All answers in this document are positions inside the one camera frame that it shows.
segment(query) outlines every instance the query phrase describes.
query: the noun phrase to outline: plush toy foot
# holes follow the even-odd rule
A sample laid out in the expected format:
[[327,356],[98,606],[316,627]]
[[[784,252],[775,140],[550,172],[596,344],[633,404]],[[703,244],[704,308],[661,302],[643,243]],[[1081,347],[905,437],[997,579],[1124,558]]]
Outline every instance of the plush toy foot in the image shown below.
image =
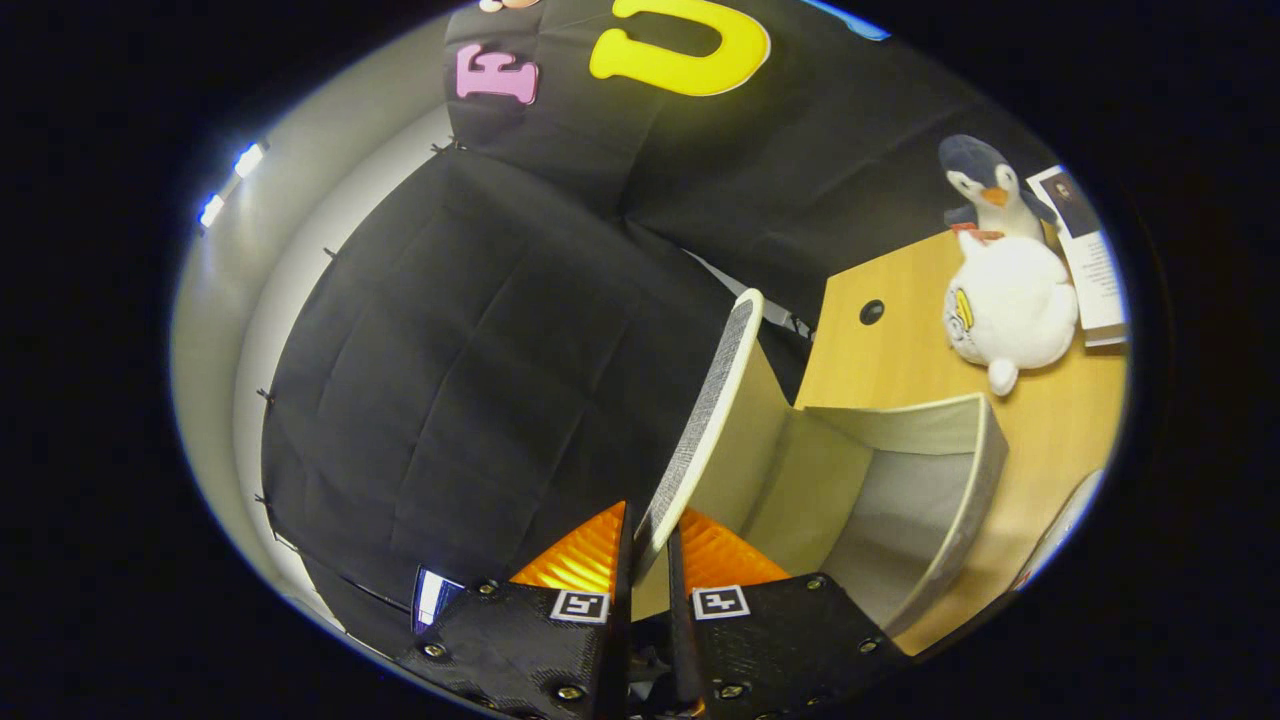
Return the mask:
[[1009,360],[996,360],[987,366],[987,379],[991,380],[991,392],[1004,397],[1014,389],[1018,382],[1018,365]]

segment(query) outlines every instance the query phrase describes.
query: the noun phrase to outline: open box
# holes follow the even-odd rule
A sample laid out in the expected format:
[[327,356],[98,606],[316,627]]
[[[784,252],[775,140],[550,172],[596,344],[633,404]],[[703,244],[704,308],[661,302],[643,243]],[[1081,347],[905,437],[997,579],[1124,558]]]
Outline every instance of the open box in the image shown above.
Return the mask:
[[744,292],[636,533],[632,618],[669,605],[667,538],[684,509],[726,525],[792,575],[823,571],[887,634],[964,564],[1009,446],[982,393],[892,410],[782,396]]

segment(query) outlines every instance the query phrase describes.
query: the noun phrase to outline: yellow letter u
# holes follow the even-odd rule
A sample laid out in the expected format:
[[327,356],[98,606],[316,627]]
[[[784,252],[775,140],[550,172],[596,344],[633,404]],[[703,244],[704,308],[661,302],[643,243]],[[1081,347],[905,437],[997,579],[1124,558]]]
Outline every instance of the yellow letter u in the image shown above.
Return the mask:
[[705,24],[721,46],[705,58],[637,42],[612,28],[600,33],[588,65],[598,78],[626,76],[681,95],[718,95],[746,82],[769,56],[769,33],[755,18],[707,0],[614,0],[613,14],[662,13]]

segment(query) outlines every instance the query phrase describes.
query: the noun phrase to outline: foam letter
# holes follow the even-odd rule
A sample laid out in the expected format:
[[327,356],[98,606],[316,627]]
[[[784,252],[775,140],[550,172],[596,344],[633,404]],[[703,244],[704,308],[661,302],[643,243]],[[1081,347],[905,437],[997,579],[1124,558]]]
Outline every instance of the foam letter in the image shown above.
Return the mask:
[[662,13],[719,32],[721,46],[705,58],[637,42],[612,28],[600,33],[588,65],[598,78],[626,76],[681,95],[718,95],[746,82],[769,56],[769,33],[755,18],[707,0],[614,0],[613,14]]
[[[538,94],[538,65],[524,63],[515,70],[502,69],[515,61],[516,56],[509,53],[480,55],[479,45],[467,45],[458,50],[458,97],[484,92],[511,95],[525,105],[531,104]],[[472,63],[480,69],[472,69]]]

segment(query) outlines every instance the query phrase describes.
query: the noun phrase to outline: fluorescent light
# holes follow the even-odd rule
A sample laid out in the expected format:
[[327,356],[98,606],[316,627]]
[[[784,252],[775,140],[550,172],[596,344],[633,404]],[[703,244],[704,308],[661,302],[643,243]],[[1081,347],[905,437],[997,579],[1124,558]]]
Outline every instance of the fluorescent light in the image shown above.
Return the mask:
[[206,228],[214,224],[214,218],[216,218],[218,213],[223,210],[223,205],[225,205],[225,202],[223,202],[221,197],[216,195],[210,197],[209,202],[205,202],[205,211],[200,214],[200,224]]
[[247,178],[253,168],[262,161],[262,147],[259,143],[248,146],[248,150],[241,152],[239,160],[236,160],[236,174]]

